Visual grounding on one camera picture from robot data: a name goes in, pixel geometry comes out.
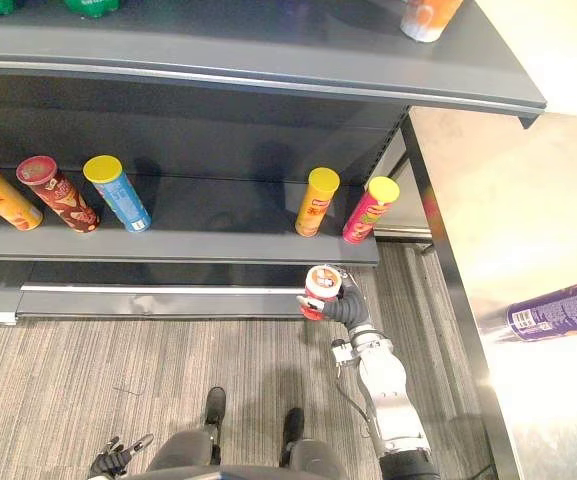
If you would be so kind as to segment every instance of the bottom shelf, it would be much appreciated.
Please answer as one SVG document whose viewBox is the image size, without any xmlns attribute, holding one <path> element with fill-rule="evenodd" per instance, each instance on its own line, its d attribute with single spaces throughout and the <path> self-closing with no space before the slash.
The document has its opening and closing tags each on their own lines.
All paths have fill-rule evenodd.
<svg viewBox="0 0 577 480">
<path fill-rule="evenodd" d="M 0 323 L 24 317 L 299 319 L 295 296 L 303 293 L 306 271 L 291 265 L 0 261 Z"/>
<path fill-rule="evenodd" d="M 376 265 L 379 260 L 372 236 L 360 245 L 341 237 L 361 187 L 340 187 L 320 233 L 303 238 L 294 224 L 304 184 L 136 176 L 133 185 L 153 222 L 145 232 L 128 233 L 80 172 L 68 176 L 100 214 L 100 227 L 85 234 L 72 231 L 23 187 L 24 195 L 43 208 L 44 221 L 20 232 L 0 218 L 0 260 L 300 265 Z"/>
</svg>

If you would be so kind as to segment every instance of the red can lid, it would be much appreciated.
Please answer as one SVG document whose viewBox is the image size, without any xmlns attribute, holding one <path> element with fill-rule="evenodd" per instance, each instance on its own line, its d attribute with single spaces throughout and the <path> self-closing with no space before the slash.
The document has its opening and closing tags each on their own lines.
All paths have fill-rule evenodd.
<svg viewBox="0 0 577 480">
<path fill-rule="evenodd" d="M 42 185 L 57 174 L 57 163 L 46 155 L 30 157 L 17 167 L 17 178 L 26 185 Z"/>
</svg>

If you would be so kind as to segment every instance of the gray carpet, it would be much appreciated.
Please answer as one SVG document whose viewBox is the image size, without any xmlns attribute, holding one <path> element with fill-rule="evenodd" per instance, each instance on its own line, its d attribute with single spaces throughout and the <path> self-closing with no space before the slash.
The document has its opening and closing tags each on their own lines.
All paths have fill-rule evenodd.
<svg viewBox="0 0 577 480">
<path fill-rule="evenodd" d="M 375 323 L 392 335 L 442 478 L 490 464 L 474 388 L 436 258 L 381 244 L 381 266 L 358 270 Z M 367 431 L 332 383 L 331 323 L 64 321 L 0 327 L 0 479 L 86 477 L 114 434 L 147 432 L 141 472 L 174 432 L 200 426 L 205 394 L 228 393 L 223 463 L 276 465 L 285 412 L 329 442 L 352 479 L 381 478 Z M 360 399 L 350 373 L 346 385 Z"/>
</svg>

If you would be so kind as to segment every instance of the foot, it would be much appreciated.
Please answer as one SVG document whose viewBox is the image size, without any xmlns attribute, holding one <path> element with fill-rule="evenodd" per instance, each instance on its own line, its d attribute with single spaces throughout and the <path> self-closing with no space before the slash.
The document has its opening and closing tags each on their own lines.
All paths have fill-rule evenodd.
<svg viewBox="0 0 577 480">
<path fill-rule="evenodd" d="M 290 464 L 290 450 L 295 442 L 304 437 L 304 411 L 301 408 L 291 408 L 284 419 L 284 435 L 279 457 L 279 466 Z"/>
<path fill-rule="evenodd" d="M 219 448 L 219 437 L 221 436 L 221 422 L 226 415 L 226 392 L 221 387 L 213 387 L 206 397 L 206 429 L 210 431 L 212 438 L 212 458 L 211 465 L 221 463 L 221 449 Z"/>
</svg>

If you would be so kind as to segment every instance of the can lid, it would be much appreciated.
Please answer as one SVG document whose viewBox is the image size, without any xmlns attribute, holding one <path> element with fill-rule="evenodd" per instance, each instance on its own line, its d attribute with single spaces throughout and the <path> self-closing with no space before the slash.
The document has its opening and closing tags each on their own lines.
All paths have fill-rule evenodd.
<svg viewBox="0 0 577 480">
<path fill-rule="evenodd" d="M 30 157 L 17 166 L 17 178 L 26 185 L 42 185 L 57 173 L 57 163 L 46 155 Z"/>
<path fill-rule="evenodd" d="M 339 175 L 326 167 L 317 167 L 308 175 L 308 183 L 322 192 L 335 193 L 339 188 Z"/>
<path fill-rule="evenodd" d="M 330 265 L 317 265 L 308 270 L 306 289 L 319 298 L 333 298 L 339 293 L 341 275 Z"/>
<path fill-rule="evenodd" d="M 84 176 L 92 183 L 108 183 L 117 180 L 122 170 L 118 158 L 112 155 L 99 155 L 86 162 Z"/>
<path fill-rule="evenodd" d="M 375 177 L 368 182 L 368 193 L 379 203 L 392 203 L 399 198 L 399 185 L 392 178 Z"/>
</svg>

